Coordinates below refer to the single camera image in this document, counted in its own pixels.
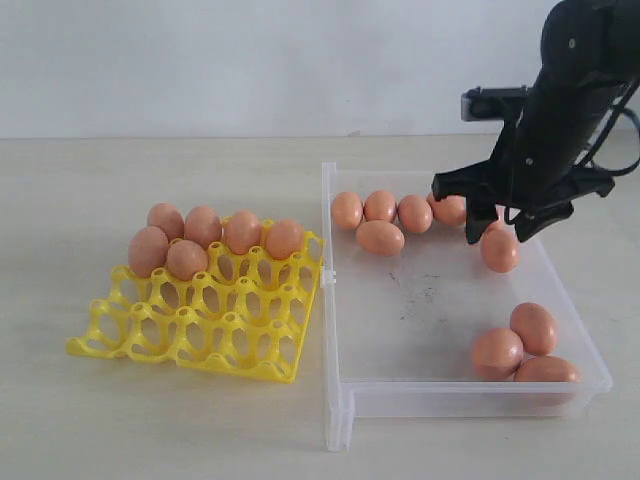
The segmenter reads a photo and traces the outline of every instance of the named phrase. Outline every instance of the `brown egg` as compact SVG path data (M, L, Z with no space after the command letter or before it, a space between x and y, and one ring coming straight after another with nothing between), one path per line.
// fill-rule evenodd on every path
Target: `brown egg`
M302 250L304 228L295 220L278 220L267 232L264 248L272 258L284 260Z
M184 238L196 242L205 250L222 237L222 225L215 210L206 205L194 208L184 221Z
M149 210L147 225L159 227L167 234L169 241L182 238L184 235L184 219L180 210L170 203L158 203Z
M260 219L248 210L234 213L224 231L224 241L236 255L244 255L251 247L260 245L261 236Z
M580 382L578 368L558 357L535 357L526 361L518 369L516 382Z
M398 218L410 233L424 233L431 226L431 207L422 195L407 195L398 204Z
M362 200L357 193L342 192L333 199L331 217L340 228L355 230L362 222L362 214Z
M521 303L511 312L510 326L531 355L549 355L556 348L556 319L542 305Z
M141 278L149 278L151 272L164 267L169 250L169 239L158 227L145 227L136 233L129 244L129 266Z
M433 210L433 218L444 225L457 227L467 219L467 204L464 197L449 195L436 202L433 193L429 193L427 202L429 202L429 206Z
M404 235L393 223L371 220L358 227L356 241L369 253L392 257L404 247Z
M506 273L513 270L520 261L520 244L513 233L494 229L482 235L480 254L490 270Z
M181 240L169 248L167 268L176 278L189 281L209 267L209 257L203 248L191 240Z
M508 328L493 328L473 342L471 361L484 380L505 380L516 371L524 351L522 340Z
M376 190L364 202L364 218L367 221L384 220L393 222L396 218L396 197L388 190Z

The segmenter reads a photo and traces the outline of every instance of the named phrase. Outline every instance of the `egg tray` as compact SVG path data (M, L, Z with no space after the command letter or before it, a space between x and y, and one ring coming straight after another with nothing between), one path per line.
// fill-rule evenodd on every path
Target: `egg tray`
M263 238L272 224L263 222ZM128 266L117 266L108 298L91 302L87 333L70 338L67 353L173 360L180 367L291 383L317 291L322 246L305 231L303 250L278 261L260 246L235 255L214 242L207 250L208 270L186 282L166 268L140 278ZM131 282L135 293L127 295Z

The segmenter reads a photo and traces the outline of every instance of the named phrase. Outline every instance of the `white table surface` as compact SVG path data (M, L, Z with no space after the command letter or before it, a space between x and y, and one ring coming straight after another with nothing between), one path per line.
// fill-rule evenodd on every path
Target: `white table surface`
M65 353L156 202L320 233L322 161L451 169L494 141L0 142L0 478L638 478L640 173L542 234L614 378L577 419L358 420L351 450L328 453L322 302L292 385ZM622 165L635 142L617 134L601 158Z

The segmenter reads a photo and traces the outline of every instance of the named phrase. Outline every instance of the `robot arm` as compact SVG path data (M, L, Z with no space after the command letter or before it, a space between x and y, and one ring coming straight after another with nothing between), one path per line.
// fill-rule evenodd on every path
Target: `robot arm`
M435 176L436 199L467 200L466 235L477 242L504 205L521 242L573 213L571 201L605 197L613 177L630 173L597 167L593 156L620 114L640 122L626 103L640 86L640 0L565 0L542 32L542 69L531 88L470 90L463 119L504 121L486 161ZM598 141L589 139L612 109ZM518 209L509 219L509 209Z

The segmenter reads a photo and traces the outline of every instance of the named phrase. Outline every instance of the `clear plastic bin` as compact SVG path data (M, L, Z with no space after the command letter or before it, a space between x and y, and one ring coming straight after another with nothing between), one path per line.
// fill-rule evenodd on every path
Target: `clear plastic bin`
M323 165L326 239L325 360L327 444L348 447L356 417L565 416L611 389L611 376L540 241L521 246L508 274L489 271L463 229L435 224L407 235L398 257L363 251L354 232L333 228L331 201L377 189L398 200L428 191L430 172L338 170ZM473 339L508 326L524 301L547 307L558 321L553 355L574 363L580 383L484 382L470 363Z

